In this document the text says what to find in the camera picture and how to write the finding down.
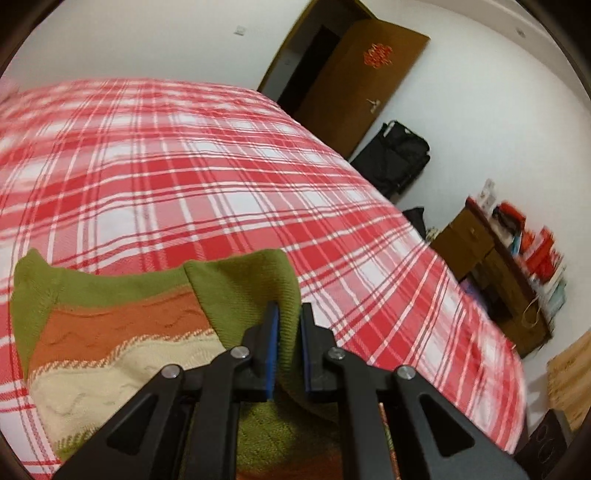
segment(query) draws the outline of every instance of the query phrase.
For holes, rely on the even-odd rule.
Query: door handle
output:
[[[366,100],[371,103],[371,108],[369,109],[370,113],[375,113],[378,107],[382,104],[380,100],[370,100],[369,98],[366,98]]]

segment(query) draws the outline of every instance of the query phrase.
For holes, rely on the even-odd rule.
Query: door frame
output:
[[[353,0],[353,1],[361,10],[363,10],[368,15],[369,18],[373,18],[375,20],[378,20],[378,17],[361,0]],[[263,75],[263,78],[262,78],[261,82],[259,83],[258,88],[256,89],[257,92],[262,92],[263,88],[267,84],[267,80],[269,80],[269,76],[271,75],[271,72],[273,71],[273,69],[277,65],[277,62],[279,61],[281,54],[287,48],[291,39],[294,37],[294,35],[298,31],[298,29],[301,27],[301,25],[304,22],[304,20],[306,19],[306,17],[308,17],[308,15],[310,15],[311,10],[314,8],[315,4],[317,4],[318,2],[319,2],[319,0],[310,0],[308,5],[306,5],[306,8],[304,8],[302,10],[302,13],[298,17],[298,19],[295,21],[295,23],[292,25],[291,30],[289,30],[289,32],[285,36],[285,39],[283,40],[283,43],[281,43],[279,50],[277,50],[277,53],[275,53],[273,60],[271,60],[271,63],[269,64],[267,71]]]

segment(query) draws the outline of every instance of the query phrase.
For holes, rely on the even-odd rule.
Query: red and white plaid fabric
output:
[[[0,429],[36,478],[59,462],[22,380],[17,261],[101,275],[282,248],[304,301],[371,364],[415,365],[512,451],[525,388],[511,344],[390,202],[262,95],[101,80],[0,104]]]

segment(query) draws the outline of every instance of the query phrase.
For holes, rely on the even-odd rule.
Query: triangular cutout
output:
[[[470,434],[439,403],[429,395],[421,395],[420,402],[441,456],[451,457],[474,446]]]
[[[107,438],[107,445],[127,455],[137,455],[157,402],[157,395],[146,396],[125,420],[115,427]]]

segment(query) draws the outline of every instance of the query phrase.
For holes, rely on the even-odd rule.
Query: desk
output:
[[[544,313],[527,277],[492,230],[476,202],[468,198],[458,216],[431,243],[458,279],[470,279],[489,303],[489,316],[521,357],[551,338]]]

